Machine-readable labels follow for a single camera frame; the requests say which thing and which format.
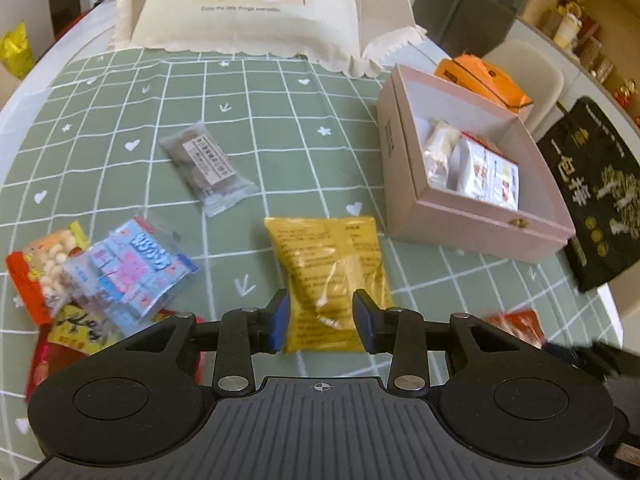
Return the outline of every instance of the green tablecloth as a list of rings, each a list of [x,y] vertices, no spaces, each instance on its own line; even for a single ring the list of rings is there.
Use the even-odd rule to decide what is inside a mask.
[[[127,50],[72,63],[52,85],[0,190],[0,252],[19,250],[75,219],[98,240],[142,208],[191,239],[190,256],[203,269],[172,306],[219,319],[233,308],[265,306],[284,286],[265,216],[371,215],[396,304],[438,321],[458,311],[484,316],[531,305],[554,341],[615,341],[597,293],[577,292],[562,254],[530,266],[383,234],[375,122],[383,79],[349,80],[303,59],[190,52]],[[211,219],[157,144],[200,120],[261,190]],[[15,308],[1,265],[0,478],[10,478],[14,463],[24,474],[42,455],[25,427],[21,398],[36,334]],[[444,359],[432,353],[432,382],[441,383]],[[254,357],[258,381],[385,377],[389,363],[388,354]]]

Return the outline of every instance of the yellow bag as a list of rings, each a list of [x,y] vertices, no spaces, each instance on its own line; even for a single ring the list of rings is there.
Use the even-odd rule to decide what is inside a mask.
[[[381,308],[392,305],[375,219],[266,218],[264,224],[289,273],[286,351],[362,351],[351,313],[354,291],[364,288]]]
[[[0,43],[0,60],[4,62],[6,69],[18,79],[24,79],[35,66],[24,22],[20,22],[13,32],[4,35],[4,39]]]
[[[471,54],[463,54],[456,59],[444,59],[436,67],[434,74],[471,90],[515,114],[533,104],[506,72]]]

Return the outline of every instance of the orange bag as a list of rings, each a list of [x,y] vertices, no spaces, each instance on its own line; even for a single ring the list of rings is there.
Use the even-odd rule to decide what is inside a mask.
[[[436,68],[435,75],[471,90],[515,114],[533,104],[507,73],[470,54],[463,54],[456,59],[444,59]]]

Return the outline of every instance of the food cover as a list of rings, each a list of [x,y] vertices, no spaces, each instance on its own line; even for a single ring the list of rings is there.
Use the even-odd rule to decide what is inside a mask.
[[[113,46],[304,54],[360,77],[377,75],[382,57],[423,39],[409,0],[119,0]]]

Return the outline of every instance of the blue snack package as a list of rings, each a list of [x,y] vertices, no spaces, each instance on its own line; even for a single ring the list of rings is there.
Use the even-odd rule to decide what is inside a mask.
[[[142,330],[198,267],[174,237],[140,216],[63,264],[74,298],[125,335]]]

